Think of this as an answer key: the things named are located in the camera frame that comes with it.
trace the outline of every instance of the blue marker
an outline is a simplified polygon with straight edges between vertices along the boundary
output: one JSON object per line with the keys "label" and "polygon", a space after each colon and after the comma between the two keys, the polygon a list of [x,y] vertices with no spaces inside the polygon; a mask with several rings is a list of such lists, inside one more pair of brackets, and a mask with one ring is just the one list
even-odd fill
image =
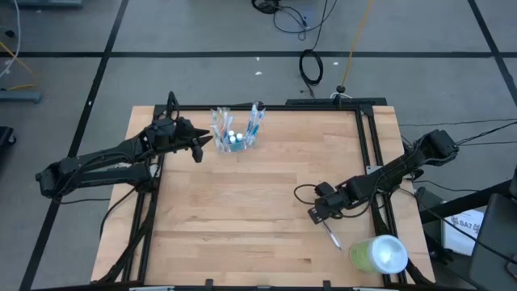
{"label": "blue marker", "polygon": [[262,110],[260,112],[260,114],[258,115],[257,124],[253,128],[253,132],[251,133],[250,139],[248,140],[248,146],[251,146],[253,144],[253,142],[255,140],[255,136],[257,135],[257,132],[260,128],[260,122],[262,121],[263,118],[264,118],[264,110]]}
{"label": "blue marker", "polygon": [[250,121],[248,121],[248,128],[246,129],[247,137],[251,134],[255,118],[257,118],[257,104],[253,103],[253,106],[251,107]]}

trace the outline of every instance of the black cable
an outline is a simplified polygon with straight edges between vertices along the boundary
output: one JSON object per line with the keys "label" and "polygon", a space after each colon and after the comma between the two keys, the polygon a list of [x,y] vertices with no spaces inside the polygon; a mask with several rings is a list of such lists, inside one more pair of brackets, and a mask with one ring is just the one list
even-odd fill
{"label": "black cable", "polygon": [[413,196],[413,197],[414,197],[414,199],[416,199],[416,200],[417,200],[418,204],[419,204],[420,206],[422,206],[425,210],[427,210],[427,211],[428,211],[432,216],[434,216],[434,217],[438,218],[439,220],[441,220],[441,221],[443,221],[443,222],[447,223],[447,224],[448,224],[448,225],[450,225],[453,229],[455,229],[455,230],[459,231],[460,233],[462,233],[462,234],[463,234],[464,236],[466,236],[467,238],[472,239],[474,242],[478,243],[480,246],[484,247],[487,251],[490,251],[490,252],[491,252],[491,253],[493,253],[494,255],[497,255],[497,256],[499,256],[499,257],[501,257],[501,258],[505,259],[507,262],[510,262],[510,263],[512,263],[512,264],[517,264],[517,261],[515,261],[514,259],[512,259],[512,258],[510,258],[510,257],[508,257],[508,256],[506,256],[506,255],[504,255],[504,254],[502,254],[502,253],[500,253],[500,252],[496,251],[495,249],[493,249],[493,248],[491,248],[491,247],[489,247],[489,246],[485,245],[483,242],[480,242],[477,238],[474,238],[472,235],[467,234],[466,232],[464,232],[464,231],[463,231],[463,230],[461,230],[460,228],[458,228],[458,227],[454,226],[454,225],[453,225],[451,222],[449,222],[447,219],[445,219],[445,218],[441,217],[440,215],[436,214],[434,211],[430,210],[427,206],[425,206],[425,205],[424,205],[424,203],[422,203],[423,195],[420,197],[420,200],[419,200],[419,199],[416,197],[416,195],[415,195],[414,193],[411,193],[411,192],[409,192],[409,191],[407,191],[407,190],[405,190],[405,189],[402,189],[402,188],[401,188],[401,190],[402,190],[402,191],[404,191],[404,192],[406,192],[406,193],[408,193],[408,194],[410,194],[411,196]]}
{"label": "black cable", "polygon": [[414,181],[413,183],[431,183],[438,188],[442,188],[444,190],[448,190],[448,191],[452,191],[452,192],[478,192],[478,191],[480,191],[477,189],[450,189],[450,188],[444,187],[442,185],[438,185],[437,183],[429,181],[429,180]]}
{"label": "black cable", "polygon": [[278,11],[276,6],[279,6],[279,0],[265,0],[257,5],[257,0],[251,0],[251,5],[254,9],[264,14],[274,14]]}
{"label": "black cable", "polygon": [[465,142],[473,141],[473,140],[475,140],[475,139],[477,139],[477,138],[479,138],[479,137],[484,137],[484,136],[489,135],[489,134],[491,134],[491,133],[495,133],[496,131],[501,130],[501,129],[504,129],[504,128],[507,128],[508,126],[511,126],[511,125],[513,125],[513,124],[517,124],[517,121],[511,122],[511,123],[509,123],[509,124],[505,124],[505,125],[503,125],[503,126],[499,126],[498,128],[491,129],[491,130],[489,130],[489,131],[485,131],[485,132],[480,133],[480,134],[478,134],[478,135],[476,135],[476,136],[473,136],[473,137],[467,137],[467,138],[464,138],[464,139],[462,139],[461,141],[458,141],[456,144],[457,144],[458,146],[461,146],[461,145],[462,145],[462,144],[464,144]]}
{"label": "black cable", "polygon": [[[388,195],[388,200],[391,200],[391,196],[395,193],[395,191],[391,191]],[[377,209],[382,209],[386,206],[386,204],[383,204],[382,206],[377,207]]]}
{"label": "black cable", "polygon": [[[415,143],[414,148],[416,148],[416,149],[417,149],[417,148],[419,148],[419,147],[420,147],[420,145],[421,145],[422,143],[423,143],[423,139],[418,140],[418,142],[417,142],[417,143]],[[405,163],[405,162],[407,162],[408,160],[412,159],[412,158],[413,158],[413,156],[415,156],[417,152],[418,152],[417,150],[414,150],[414,151],[413,151],[413,152],[412,152],[412,153],[407,157],[407,159],[404,161],[404,163]],[[372,187],[371,192],[370,192],[370,193],[368,193],[368,195],[370,196],[370,198],[368,199],[368,202],[367,202],[367,204],[366,204],[366,207],[364,207],[364,209],[363,209],[363,210],[361,210],[361,212],[359,212],[359,213],[357,213],[357,214],[353,214],[353,215],[345,215],[345,214],[343,214],[343,212],[342,212],[341,210],[335,211],[335,210],[333,210],[333,209],[329,209],[329,211],[331,212],[330,217],[332,217],[332,218],[334,218],[334,219],[341,219],[341,218],[355,218],[355,217],[359,217],[359,216],[363,215],[364,213],[366,213],[366,212],[368,211],[368,209],[370,208],[370,206],[372,205],[373,199],[376,197],[377,191],[379,190],[379,189],[377,189],[377,185],[379,184],[380,180],[381,180],[382,178],[384,178],[387,174],[389,174],[389,173],[391,173],[392,171],[395,171],[395,170],[398,170],[398,168],[397,168],[397,167],[395,167],[395,168],[393,168],[393,169],[391,169],[391,170],[389,170],[389,171],[386,171],[386,172],[385,172],[385,173],[383,173],[382,175],[379,175],[379,177],[377,177],[377,179],[375,180],[375,182],[374,182],[374,184],[373,184],[373,187]],[[303,187],[304,187],[304,186],[312,186],[312,187],[316,187],[316,186],[315,186],[315,185],[313,185],[313,184],[302,184],[302,185],[300,185],[300,186],[298,186],[298,187],[296,187],[296,188],[295,188],[295,197],[296,197],[296,198],[297,198],[301,203],[304,203],[304,204],[307,204],[307,205],[314,205],[314,203],[307,202],[307,201],[303,201],[303,200],[301,200],[301,199],[297,196],[297,194],[296,194],[296,190],[297,190],[298,188],[301,188],[302,186],[303,186]]]}
{"label": "black cable", "polygon": [[115,209],[115,207],[117,205],[119,205],[120,203],[122,203],[122,201],[124,201],[126,198],[129,197],[129,195],[131,195],[131,193],[135,192],[137,188],[133,187],[131,189],[131,191],[129,191],[126,195],[124,195],[122,198],[120,198],[112,207],[110,207],[106,214],[104,214],[104,218],[103,218],[103,221],[100,223],[100,233],[99,233],[99,238],[101,238],[103,236],[103,231],[104,231],[104,223],[106,223],[106,219],[107,219],[107,216],[110,215],[111,211],[113,211],[113,209]]}
{"label": "black cable", "polygon": [[[326,6],[327,6],[328,2],[329,2],[329,0],[325,0],[325,6],[323,7],[323,14],[322,14],[322,24],[323,24],[323,20],[325,19]],[[320,25],[319,30],[317,31],[317,38],[316,38],[316,42],[314,42],[313,48],[312,49],[304,50],[303,53],[301,53],[300,60],[298,61],[298,69],[300,70],[301,78],[304,80],[305,85],[307,86],[307,88],[309,88],[309,93],[310,93],[311,97],[313,97],[313,98],[314,98],[314,91],[311,88],[311,86],[317,86],[320,83],[320,81],[322,80],[322,78],[323,78],[323,62],[322,62],[322,59],[316,54],[316,52],[314,52],[314,49],[316,48],[317,43],[320,40],[320,35],[322,33],[322,28],[323,28],[323,25]],[[311,78],[307,77],[307,74],[304,71],[304,58],[306,56],[314,57],[314,59],[317,62],[317,67],[319,69],[319,73],[318,73],[317,78],[314,79],[314,80],[312,80]]]}
{"label": "black cable", "polygon": [[294,196],[298,199],[298,201],[300,201],[301,203],[303,204],[306,204],[306,205],[314,205],[313,202],[307,202],[307,201],[303,201],[300,197],[298,197],[298,194],[296,194],[296,190],[300,189],[300,188],[303,188],[303,187],[316,187],[316,185],[314,184],[302,184],[302,185],[299,185],[297,186],[296,188],[294,188]]}
{"label": "black cable", "polygon": [[402,137],[402,140],[403,140],[403,141],[407,142],[407,145],[408,145],[408,146],[411,146],[411,141],[409,141],[409,140],[408,140],[407,138],[405,138],[403,135],[401,135],[401,137]]}
{"label": "black cable", "polygon": [[443,122],[437,124],[399,124],[398,126],[440,126],[440,125],[458,125],[458,124],[476,124],[483,122],[496,122],[496,121],[512,121],[517,120],[517,118],[503,118],[503,119],[491,119],[491,120],[472,120],[472,121],[459,121],[459,122]]}
{"label": "black cable", "polygon": [[[146,161],[146,163],[149,163],[149,167],[152,166],[152,165],[158,165],[157,163],[155,164],[150,164],[150,160],[148,159]],[[153,175],[153,178],[151,179],[151,181],[153,181],[154,179],[156,179],[156,177],[158,176],[158,171],[160,170],[160,167],[157,167],[156,168],[156,171],[154,172],[154,175]],[[103,218],[103,221],[101,222],[100,224],[100,231],[99,231],[99,238],[101,238],[103,236],[103,231],[104,231],[104,223],[106,223],[106,220],[107,220],[107,217],[108,215],[110,214],[111,211],[113,211],[113,209],[115,209],[115,207],[117,205],[119,205],[120,203],[122,203],[122,201],[126,200],[126,198],[128,198],[131,193],[135,192],[135,190],[137,189],[137,187],[133,187],[131,189],[131,191],[129,191],[128,193],[126,193],[124,196],[122,196],[122,198],[120,198],[116,203],[114,203],[114,205],[112,207],[110,207],[106,214],[104,215],[104,218]]]}
{"label": "black cable", "polygon": [[64,190],[66,190],[66,188],[68,187],[68,185],[74,180],[74,178],[79,175],[79,173],[81,173],[81,169],[83,167],[86,167],[88,165],[90,165],[91,163],[93,163],[94,161],[100,159],[100,158],[106,158],[108,156],[112,156],[112,155],[121,155],[121,156],[124,156],[128,159],[128,161],[131,160],[131,158],[123,153],[123,152],[119,152],[119,153],[109,153],[109,154],[104,154],[104,155],[99,155],[95,158],[92,158],[90,159],[89,161],[86,161],[85,163],[83,163],[81,166],[79,166],[77,168],[77,170],[70,176],[70,178],[65,182],[65,185],[63,185],[63,187],[61,188],[61,190],[52,198],[52,202],[55,203],[55,204],[59,204],[59,205],[67,205],[67,204],[72,204],[72,203],[77,203],[77,202],[82,202],[83,200],[76,200],[76,201],[70,201],[70,202],[61,202],[59,200],[56,199],[56,197],[59,197]]}
{"label": "black cable", "polygon": [[484,145],[506,145],[517,143],[517,141],[492,141],[492,142],[476,142],[472,144],[461,144],[459,146],[484,146]]}
{"label": "black cable", "polygon": [[55,201],[56,201],[56,203],[58,203],[60,205],[70,205],[70,204],[86,202],[86,201],[109,201],[109,200],[110,200],[110,198],[88,198],[88,199],[80,199],[80,200],[67,201],[67,202],[59,202],[57,200],[55,200]]}
{"label": "black cable", "polygon": [[[275,27],[280,30],[281,32],[285,32],[285,33],[291,33],[291,34],[295,34],[295,33],[303,33],[303,32],[311,32],[315,29],[318,29],[321,25],[323,25],[325,23],[325,21],[329,18],[329,16],[332,14],[332,12],[334,11],[334,8],[336,7],[336,4],[338,3],[338,0],[334,0],[334,4],[332,4],[332,7],[330,8],[329,10],[329,13],[327,15],[324,15],[324,18],[323,20],[316,26],[314,27],[311,27],[311,28],[307,28],[307,23],[305,22],[305,19],[303,17],[301,17],[301,13],[296,11],[296,13],[301,17],[301,21],[297,21],[297,19],[295,18],[295,20],[298,22],[298,24],[300,24],[303,29],[300,30],[300,31],[289,31],[289,30],[286,30],[286,29],[282,29],[280,27],[278,27],[278,25],[276,24],[276,13],[274,13],[273,15],[273,24],[275,25]],[[289,7],[293,10],[295,10],[294,8],[290,7],[290,6],[277,6],[276,8],[278,8],[278,11],[283,11],[283,12],[286,12],[285,10],[283,10],[282,8],[283,7]]]}

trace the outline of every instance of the marker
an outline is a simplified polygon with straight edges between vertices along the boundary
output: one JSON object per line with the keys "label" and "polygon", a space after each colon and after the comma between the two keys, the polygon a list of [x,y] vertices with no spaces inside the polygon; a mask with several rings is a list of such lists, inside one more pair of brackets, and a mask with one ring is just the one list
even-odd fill
{"label": "marker", "polygon": [[251,134],[251,129],[253,128],[253,122],[256,117],[257,117],[257,104],[254,103],[253,106],[251,106],[250,121],[248,121],[248,127],[246,129],[247,136],[249,136]]}
{"label": "marker", "polygon": [[257,135],[257,132],[260,128],[260,123],[262,122],[262,119],[264,118],[264,110],[260,112],[258,115],[258,120],[256,121],[255,126],[253,127],[253,131],[251,132],[250,137],[247,139],[248,146],[251,146],[253,144],[253,141],[255,139],[255,136]]}
{"label": "marker", "polygon": [[335,235],[332,230],[330,230],[330,227],[326,224],[325,221],[322,222],[323,223],[323,227],[325,227],[325,230],[327,232],[327,234],[329,234],[330,238],[332,239],[332,242],[334,243],[334,245],[340,250],[342,251],[343,250],[343,247],[341,246],[341,241],[339,240],[338,236]]}

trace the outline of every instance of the black metal frame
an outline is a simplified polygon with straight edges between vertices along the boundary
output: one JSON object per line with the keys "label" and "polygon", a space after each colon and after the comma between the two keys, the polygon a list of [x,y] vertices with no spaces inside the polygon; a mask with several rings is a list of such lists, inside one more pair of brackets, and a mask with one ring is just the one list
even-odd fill
{"label": "black metal frame", "polygon": [[[368,117],[368,123],[369,123],[369,129],[372,135],[372,144],[373,149],[376,157],[376,164],[377,166],[382,166],[383,159],[382,159],[382,153],[380,152],[380,144],[379,144],[379,138],[377,136],[376,131],[376,123],[375,118],[373,115],[373,109],[372,106],[374,105],[386,105],[385,99],[382,98],[375,98],[375,99],[344,99],[341,100],[341,102],[336,103],[333,102],[332,99],[319,99],[319,100],[307,100],[307,99],[300,99],[300,100],[289,100],[287,105],[273,105],[273,106],[267,106],[268,111],[349,111],[355,113],[355,119],[357,121],[357,130],[359,135],[359,145],[361,148],[361,154],[363,158],[364,168],[366,169],[367,166],[370,166],[370,158],[368,153],[368,146],[366,141],[366,136],[364,133],[364,123],[363,123],[363,114]],[[216,109],[217,107],[227,107],[234,111],[249,111],[250,106],[247,104],[242,105],[187,105],[182,106],[181,110],[182,112],[185,111],[203,111],[203,110],[209,110],[209,109]],[[154,118],[156,118],[161,112],[163,112],[166,108],[166,105],[156,105],[154,109]],[[162,167],[163,164],[163,156],[160,157],[160,167]],[[152,198],[158,200],[158,192],[152,193]],[[386,204],[385,212],[386,212],[386,221],[388,224],[388,227],[390,229],[390,232],[392,235],[397,236],[397,228],[396,228],[396,222],[393,215],[393,207],[391,205],[391,201],[387,196],[383,196],[384,203]],[[138,228],[138,225],[140,223],[141,219],[141,213],[142,209],[144,207],[145,199],[144,199],[144,193],[139,193],[137,198],[137,206],[135,208],[135,214],[133,217],[133,224],[132,224],[132,230],[131,230],[131,236],[130,240],[134,238],[134,235],[136,233],[136,229]],[[149,211],[156,211],[156,204],[154,204],[154,207],[152,209],[149,209]],[[149,249],[150,249],[150,240],[153,233],[153,227],[151,227],[148,230],[148,233],[145,235],[144,238],[144,245],[142,248],[141,253],[141,262],[140,267],[138,270],[138,276],[137,281],[140,281],[142,283],[145,282],[145,271],[147,269],[147,263],[149,259]],[[126,267],[124,268],[124,273],[122,280],[129,280],[130,273],[132,268],[132,258],[127,262]],[[398,281],[399,283],[406,284],[406,274],[405,272],[401,272],[398,274]],[[385,286],[392,284],[390,276],[383,275],[383,283]],[[206,286],[175,286],[174,289],[206,289]],[[238,290],[246,290],[246,289],[257,289],[256,286],[248,286],[248,287],[232,287],[231,289],[238,289]],[[275,287],[275,289],[289,289],[289,288],[280,288]],[[321,290],[321,288],[303,288],[307,290]],[[330,287],[330,290],[340,290],[342,288],[332,288]]]}

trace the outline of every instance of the yellow cable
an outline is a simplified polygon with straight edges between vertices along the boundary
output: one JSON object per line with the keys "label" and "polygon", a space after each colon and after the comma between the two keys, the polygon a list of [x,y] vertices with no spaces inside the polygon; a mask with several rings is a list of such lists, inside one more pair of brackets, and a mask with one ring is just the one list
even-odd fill
{"label": "yellow cable", "polygon": [[18,59],[15,54],[13,52],[11,52],[11,50],[9,48],[6,47],[6,45],[0,41],[0,45],[3,47],[3,49],[6,50],[6,52],[8,52],[16,61],[18,61],[18,63],[20,65],[23,66],[23,68],[25,68],[29,73],[31,73],[32,77],[36,77],[34,72],[32,72],[31,68],[28,67],[28,65],[25,65],[25,63],[23,63],[20,59]]}
{"label": "yellow cable", "polygon": [[25,85],[18,85],[18,86],[12,86],[11,88],[7,89],[8,91],[12,90],[18,90],[18,89],[26,89],[26,88],[32,88],[35,84],[25,84]]}
{"label": "yellow cable", "polygon": [[[20,65],[22,65],[22,67],[25,68],[31,74],[31,76],[37,81],[36,75],[31,70],[31,68],[29,68],[28,65],[25,65],[25,63],[23,63],[20,59],[18,59],[16,57],[16,55],[13,52],[11,52],[11,50],[9,48],[7,48],[7,46],[1,41],[0,41],[0,46],[2,46],[3,49],[5,49],[6,52],[8,52]],[[26,89],[26,88],[32,88],[34,86],[36,86],[36,84],[24,84],[24,85],[13,86],[7,90],[12,91],[12,90],[18,90],[18,89]]]}
{"label": "yellow cable", "polygon": [[370,14],[370,9],[372,8],[373,0],[368,0],[368,6],[366,7],[366,12],[364,12],[363,20],[361,20],[361,24],[357,28],[357,32],[355,33],[354,42],[352,43],[352,47],[350,48],[350,54],[348,55],[348,63],[347,70],[345,71],[345,77],[343,77],[343,82],[341,86],[345,86],[345,82],[347,82],[348,72],[352,67],[352,54],[354,53],[355,46],[357,45],[357,41],[361,37],[361,33],[363,32],[364,24],[366,23],[366,19],[368,19],[368,14]]}

